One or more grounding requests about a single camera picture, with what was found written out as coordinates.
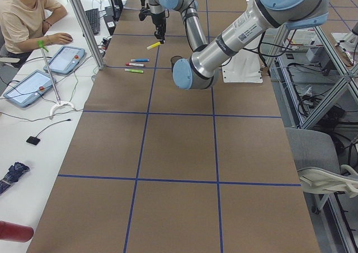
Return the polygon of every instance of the green clip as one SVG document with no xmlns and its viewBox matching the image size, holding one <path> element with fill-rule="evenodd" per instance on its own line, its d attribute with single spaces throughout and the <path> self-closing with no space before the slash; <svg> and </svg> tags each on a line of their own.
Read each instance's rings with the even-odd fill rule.
<svg viewBox="0 0 358 253">
<path fill-rule="evenodd" d="M 39 41 L 37 42 L 37 44 L 38 44 L 38 46 L 39 46 L 40 48 L 43 48 L 43 49 L 45 49 L 47 52 L 49 52 L 49 50 L 47 50 L 47 48 L 45 47 L 43 40 L 39 40 Z"/>
</svg>

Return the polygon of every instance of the blue marker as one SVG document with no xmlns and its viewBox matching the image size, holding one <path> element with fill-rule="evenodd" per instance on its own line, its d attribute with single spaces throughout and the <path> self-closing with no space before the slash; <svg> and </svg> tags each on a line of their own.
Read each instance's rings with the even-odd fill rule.
<svg viewBox="0 0 358 253">
<path fill-rule="evenodd" d="M 131 62 L 149 62 L 149 59 L 131 59 Z"/>
</svg>

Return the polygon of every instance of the red marker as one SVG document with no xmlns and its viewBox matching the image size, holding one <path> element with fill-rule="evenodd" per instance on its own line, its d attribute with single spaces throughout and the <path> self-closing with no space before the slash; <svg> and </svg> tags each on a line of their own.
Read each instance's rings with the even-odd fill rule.
<svg viewBox="0 0 358 253">
<path fill-rule="evenodd" d="M 127 66 L 131 66 L 131 67 L 144 67 L 144 64 L 137 64 L 137 63 L 125 63 L 125 65 Z"/>
</svg>

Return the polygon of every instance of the yellow marker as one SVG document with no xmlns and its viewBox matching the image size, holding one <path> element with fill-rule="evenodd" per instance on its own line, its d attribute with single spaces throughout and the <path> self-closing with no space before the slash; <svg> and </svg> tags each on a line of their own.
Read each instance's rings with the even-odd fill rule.
<svg viewBox="0 0 358 253">
<path fill-rule="evenodd" d="M 160 44 L 161 44 L 160 41 L 158 41 L 157 43 L 154 43 L 153 45 L 148 46 L 148 47 L 147 47 L 147 50 L 153 49 L 153 48 L 159 46 Z"/>
<path fill-rule="evenodd" d="M 143 70 L 137 70 L 137 69 L 128 69 L 128 68 L 125 68 L 124 69 L 125 72 L 132 72 L 132 73 L 143 73 Z"/>
</svg>

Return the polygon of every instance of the beige t-shirt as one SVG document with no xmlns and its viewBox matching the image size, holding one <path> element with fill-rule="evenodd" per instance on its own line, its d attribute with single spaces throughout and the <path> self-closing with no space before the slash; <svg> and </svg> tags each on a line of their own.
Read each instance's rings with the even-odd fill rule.
<svg viewBox="0 0 358 253">
<path fill-rule="evenodd" d="M 42 37 L 45 10 L 54 11 L 60 6 L 57 0 L 38 0 L 31 9 L 20 0 L 0 0 L 0 27 L 7 51 L 23 53 L 17 43 Z"/>
</svg>

